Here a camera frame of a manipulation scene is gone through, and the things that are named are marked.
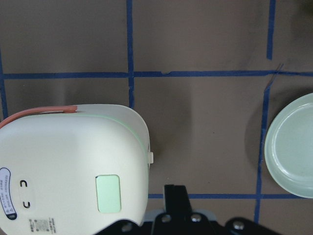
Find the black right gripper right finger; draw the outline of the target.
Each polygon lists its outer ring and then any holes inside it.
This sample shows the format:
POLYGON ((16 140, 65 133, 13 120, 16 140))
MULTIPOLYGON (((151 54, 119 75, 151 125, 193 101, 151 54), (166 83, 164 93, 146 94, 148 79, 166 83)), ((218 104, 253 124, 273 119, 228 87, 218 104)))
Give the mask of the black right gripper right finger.
POLYGON ((226 222, 225 228, 231 235, 280 235, 276 231, 243 217, 230 219, 226 222))

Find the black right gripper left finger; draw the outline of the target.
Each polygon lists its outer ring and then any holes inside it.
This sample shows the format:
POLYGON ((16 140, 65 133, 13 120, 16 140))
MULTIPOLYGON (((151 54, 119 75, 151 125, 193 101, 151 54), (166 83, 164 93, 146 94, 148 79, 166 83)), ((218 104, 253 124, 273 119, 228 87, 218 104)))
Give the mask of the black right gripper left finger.
POLYGON ((154 235, 190 235, 193 210, 185 186, 164 186, 164 212, 153 222, 154 235))

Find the green plate near right arm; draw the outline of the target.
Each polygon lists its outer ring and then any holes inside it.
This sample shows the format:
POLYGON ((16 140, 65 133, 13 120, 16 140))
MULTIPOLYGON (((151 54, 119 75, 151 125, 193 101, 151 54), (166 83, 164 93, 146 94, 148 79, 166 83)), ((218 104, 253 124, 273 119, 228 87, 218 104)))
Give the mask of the green plate near right arm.
POLYGON ((274 181, 299 197, 313 196, 313 95, 283 108, 267 131, 264 157, 274 181))

